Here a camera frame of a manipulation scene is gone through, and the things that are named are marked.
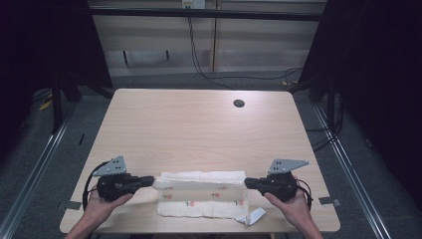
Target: gray floor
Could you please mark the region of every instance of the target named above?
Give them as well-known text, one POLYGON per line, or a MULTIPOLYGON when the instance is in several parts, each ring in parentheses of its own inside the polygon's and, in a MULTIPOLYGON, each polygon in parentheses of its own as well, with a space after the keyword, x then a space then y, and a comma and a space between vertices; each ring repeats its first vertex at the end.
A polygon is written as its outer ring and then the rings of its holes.
MULTIPOLYGON (((275 80, 246 79, 240 77, 275 78, 283 72, 241 72, 220 73, 207 76, 238 77, 212 80, 235 90, 283 91, 285 78, 275 80)), ((291 84, 298 79, 300 72, 288 77, 291 84)), ((161 88, 161 89, 215 89, 227 88, 210 83, 198 74, 171 74, 154 76, 114 76, 114 87, 118 88, 161 88)), ((81 88, 84 96, 75 105, 76 110, 69 121, 67 130, 49 163, 42 180, 27 208, 25 208, 13 238, 62 238, 59 225, 64 209, 61 202, 70 199, 79 179, 85 160, 91 150, 97 132, 106 113, 109 100, 98 96, 88 89, 81 88)), ((320 128, 314 106, 309 100, 309 92, 294 94, 305 128, 320 128)), ((24 123, 16 146, 10 154, 3 155, 7 160, 0 168, 0 220, 16 201, 26 183, 28 175, 37 163, 44 146, 51 137, 53 125, 52 108, 38 111, 42 102, 34 102, 31 114, 24 123)), ((65 112, 72 104, 64 101, 65 112)), ((311 144, 325 138, 321 131, 310 131, 311 144)), ((352 117, 345 111, 342 131, 339 135, 350 161, 362 184, 382 216, 391 238, 419 238, 422 235, 422 215, 416 209, 411 198, 383 164, 382 157, 376 150, 369 148, 366 137, 352 117)), ((324 233, 324 238, 376 238, 367 217, 345 176, 337 157, 327 145, 316 152, 322 175, 332 198, 339 199, 341 205, 336 212, 341 223, 339 231, 324 233)), ((102 238, 128 238, 128 235, 104 235, 102 238)), ((301 238, 298 234, 289 234, 289 238, 301 238)))

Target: aluminum rail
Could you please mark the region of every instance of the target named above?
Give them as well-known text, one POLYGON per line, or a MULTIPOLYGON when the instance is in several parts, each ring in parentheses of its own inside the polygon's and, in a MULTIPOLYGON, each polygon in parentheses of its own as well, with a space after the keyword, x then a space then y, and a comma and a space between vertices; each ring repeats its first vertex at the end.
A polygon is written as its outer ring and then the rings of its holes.
MULTIPOLYGON (((326 114, 321 105, 315 105, 315 110, 320 124, 323 127, 328 128, 326 114)), ((387 227, 385 226, 381 215, 367 194, 340 140, 330 130, 326 130, 325 133, 328 139, 332 139, 330 145, 337 156, 338 162, 340 163, 344 174, 347 177, 348 182, 350 183, 350 186, 353 189, 354 194, 356 195, 357 200, 359 201, 360 206, 362 207, 362 210, 370 226, 372 227, 376 238, 391 239, 391 236, 388 233, 387 227)))
POLYGON ((67 129, 68 123, 74 114, 77 105, 74 104, 70 109, 68 116, 57 130, 55 134, 50 136, 50 139, 44 148, 44 151, 41 153, 37 164, 29 175, 24 187, 20 191, 17 199, 13 203, 12 207, 7 212, 5 218, 0 224, 0 238, 1 239, 10 239, 15 233, 16 228, 25 213, 32 197, 35 194, 35 190, 38 187, 52 157, 56 151, 57 146, 59 145, 62 137, 67 129))
MULTIPOLYGON (((291 12, 262 12, 262 11, 233 11, 210 9, 179 9, 179 8, 126 8, 126 7, 33 7, 31 11, 37 14, 90 14, 97 16, 141 16, 141 17, 190 17, 190 18, 225 18, 225 19, 258 19, 319 22, 325 16, 322 13, 291 13, 291 12)), ((346 17, 346 14, 335 16, 346 17)))

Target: handheld controller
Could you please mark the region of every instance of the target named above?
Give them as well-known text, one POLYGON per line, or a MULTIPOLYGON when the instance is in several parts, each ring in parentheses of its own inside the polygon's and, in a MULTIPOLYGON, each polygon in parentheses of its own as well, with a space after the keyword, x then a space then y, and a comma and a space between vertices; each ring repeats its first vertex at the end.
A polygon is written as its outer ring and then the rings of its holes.
POLYGON ((305 160, 275 159, 271 164, 267 177, 245 178, 245 185, 249 189, 257 189, 264 196, 270 192, 282 202, 294 198, 298 188, 297 180, 292 175, 292 170, 309 164, 305 160))
POLYGON ((121 196, 131 193, 134 194, 141 187, 151 186, 154 182, 153 176, 132 176, 126 173, 126 165, 122 155, 113 158, 111 161, 103 162, 97 166, 87 180, 83 194, 84 210, 88 204, 88 186, 91 178, 100 177, 97 183, 99 196, 106 201, 112 202, 121 196))

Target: metal bracket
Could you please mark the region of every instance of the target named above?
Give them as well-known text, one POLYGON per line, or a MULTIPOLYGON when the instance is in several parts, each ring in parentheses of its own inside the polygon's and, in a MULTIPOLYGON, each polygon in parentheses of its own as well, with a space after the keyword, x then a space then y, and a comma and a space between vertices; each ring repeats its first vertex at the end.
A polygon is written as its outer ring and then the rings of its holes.
POLYGON ((75 202, 75 201, 65 201, 60 202, 57 206, 57 209, 60 210, 66 210, 66 209, 72 209, 72 210, 79 210, 81 208, 82 202, 75 202))
POLYGON ((126 173, 126 164, 124 163, 123 156, 119 155, 95 171, 93 176, 110 176, 124 173, 126 173))
POLYGON ((320 197, 319 203, 321 205, 332 204, 334 207, 341 205, 341 202, 339 199, 332 199, 331 197, 320 197))
POLYGON ((290 172, 296 168, 310 164, 306 160, 292 160, 292 159, 274 159, 270 168, 268 169, 268 174, 280 174, 290 172))

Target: wire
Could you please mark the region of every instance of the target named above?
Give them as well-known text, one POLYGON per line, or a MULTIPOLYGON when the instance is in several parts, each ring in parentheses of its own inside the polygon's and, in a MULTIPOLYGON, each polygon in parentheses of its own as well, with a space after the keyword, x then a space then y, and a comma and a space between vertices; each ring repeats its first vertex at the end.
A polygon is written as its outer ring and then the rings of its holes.
POLYGON ((311 192, 311 188, 310 188, 310 186, 309 186, 307 183, 305 183, 303 180, 297 179, 297 181, 299 181, 299 182, 303 183, 303 184, 304 184, 304 185, 306 185, 306 186, 307 186, 307 188, 308 188, 308 190, 306 190, 306 189, 304 189, 303 187, 298 186, 298 189, 302 190, 302 191, 303 191, 303 192, 307 195, 307 204, 308 204, 308 208, 309 208, 309 209, 310 209, 310 211, 311 211, 311 207, 312 207, 312 205, 313 205, 313 201, 314 201, 314 199, 313 199, 313 193, 311 192))
POLYGON ((329 143, 333 142, 335 139, 338 138, 338 135, 341 132, 342 129, 342 124, 343 124, 343 117, 344 117, 344 101, 343 98, 339 99, 339 108, 338 108, 338 112, 337 112, 337 123, 334 124, 334 128, 332 128, 332 134, 333 136, 331 138, 316 142, 313 144, 313 146, 320 144, 322 142, 325 141, 325 143, 317 148, 314 148, 313 151, 317 152, 321 149, 323 149, 325 146, 327 146, 329 143))
POLYGON ((328 127, 320 127, 320 128, 305 128, 305 131, 326 131, 328 127))
POLYGON ((85 209, 87 208, 87 205, 88 205, 88 194, 90 194, 90 192, 92 192, 92 190, 88 190, 88 187, 90 186, 91 179, 93 178, 93 173, 95 171, 97 171, 100 167, 102 167, 106 164, 107 164, 107 161, 102 162, 100 165, 98 165, 96 168, 94 168, 93 172, 91 172, 90 176, 88 176, 87 183, 85 184, 85 188, 84 188, 84 193, 82 194, 82 206, 84 208, 84 211, 85 211, 85 209))
POLYGON ((217 85, 217 86, 220 86, 220 87, 223 87, 223 88, 227 88, 227 89, 230 89, 230 90, 235 90, 234 88, 231 88, 229 86, 226 86, 226 85, 223 85, 223 84, 220 84, 220 83, 216 83, 212 80, 251 79, 251 80, 261 80, 261 81, 272 81, 272 80, 287 78, 287 76, 289 76, 289 75, 293 74, 294 72, 297 72, 297 71, 302 69, 302 67, 300 67, 300 68, 290 68, 290 69, 287 69, 282 76, 272 77, 272 78, 242 77, 242 76, 236 76, 236 77, 210 77, 210 76, 206 76, 202 72, 202 69, 201 69, 200 64, 199 64, 198 56, 196 54, 196 46, 195 46, 195 41, 194 41, 194 37, 193 37, 192 19, 190 17, 188 17, 188 23, 189 23, 189 35, 190 35, 191 55, 192 55, 193 66, 195 67, 196 72, 211 84, 214 84, 214 85, 217 85))

